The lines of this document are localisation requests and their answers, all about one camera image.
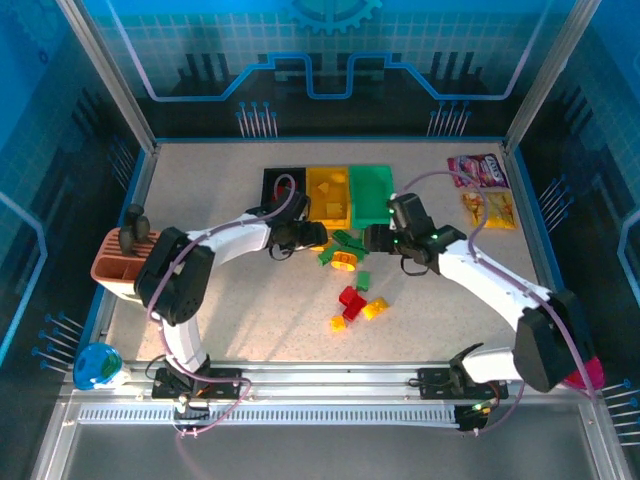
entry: speckled white tabletop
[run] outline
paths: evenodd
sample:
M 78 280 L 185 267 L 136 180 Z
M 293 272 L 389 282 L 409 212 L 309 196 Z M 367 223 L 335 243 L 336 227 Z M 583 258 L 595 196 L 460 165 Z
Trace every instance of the speckled white tabletop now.
M 431 142 L 285 142 L 166 144 L 162 146 L 145 209 L 154 230 L 199 230 L 238 217 L 260 203 L 265 167 L 387 164 L 396 189 L 416 175 L 446 169 L 461 154 L 495 153 L 498 144 Z M 428 179 L 418 193 L 437 226 L 465 232 L 471 222 L 460 190 L 446 177 Z M 479 247 L 515 273 L 535 281 L 526 240 L 515 231 L 485 230 Z M 202 341 L 214 360 L 391 362 L 448 360 L 475 342 L 512 341 L 514 332 L 464 288 L 433 273 L 408 277 L 400 260 L 369 255 L 364 296 L 383 296 L 391 308 L 374 321 L 361 315 L 346 331 L 331 332 L 341 312 L 338 295 L 354 273 L 320 268 L 316 253 L 274 262 L 266 251 L 244 255 L 212 274 L 198 312 Z M 157 330 L 141 306 L 119 300 L 107 342 L 125 359 L 162 353 Z

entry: green container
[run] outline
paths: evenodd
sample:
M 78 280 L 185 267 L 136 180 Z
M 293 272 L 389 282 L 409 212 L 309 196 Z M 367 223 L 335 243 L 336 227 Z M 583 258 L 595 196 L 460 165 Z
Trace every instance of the green container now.
M 353 165 L 349 167 L 351 190 L 351 228 L 364 229 L 377 223 L 389 223 L 387 200 L 393 193 L 389 165 Z

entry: snack bag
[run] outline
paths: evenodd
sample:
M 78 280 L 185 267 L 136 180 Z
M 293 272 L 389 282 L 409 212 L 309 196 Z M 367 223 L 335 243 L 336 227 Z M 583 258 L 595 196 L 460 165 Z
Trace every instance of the snack bag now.
M 448 158 L 447 163 L 449 164 L 449 170 L 468 175 L 483 188 L 509 188 L 507 177 L 493 153 L 486 155 L 460 155 Z M 471 186 L 471 183 L 458 177 L 454 177 L 453 181 L 458 188 Z
M 506 228 L 513 230 L 516 228 L 516 220 L 513 215 L 513 198 L 510 192 L 490 192 L 487 193 L 489 202 L 489 220 L 487 228 Z M 478 193 L 463 193 L 462 203 L 471 212 L 473 226 L 477 227 L 484 215 L 484 205 L 482 197 Z

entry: yellow container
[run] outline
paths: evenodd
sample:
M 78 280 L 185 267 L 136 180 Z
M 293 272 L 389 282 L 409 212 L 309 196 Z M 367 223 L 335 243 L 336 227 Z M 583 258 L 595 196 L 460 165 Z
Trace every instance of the yellow container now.
M 330 230 L 351 228 L 351 195 L 347 167 L 307 168 L 307 195 L 311 198 L 309 220 Z

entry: pink object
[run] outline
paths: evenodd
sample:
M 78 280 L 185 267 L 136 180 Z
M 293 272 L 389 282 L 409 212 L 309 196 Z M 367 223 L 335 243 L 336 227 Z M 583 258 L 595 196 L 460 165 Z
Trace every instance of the pink object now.
M 584 366 L 587 369 L 587 374 L 591 379 L 591 383 L 593 383 L 593 388 L 596 390 L 604 387 L 604 370 L 602 369 L 602 364 L 598 357 L 593 357 L 591 360 L 586 362 Z M 564 383 L 571 388 L 576 388 L 578 390 L 584 390 L 586 385 L 580 376 L 580 372 L 577 370 L 565 378 Z

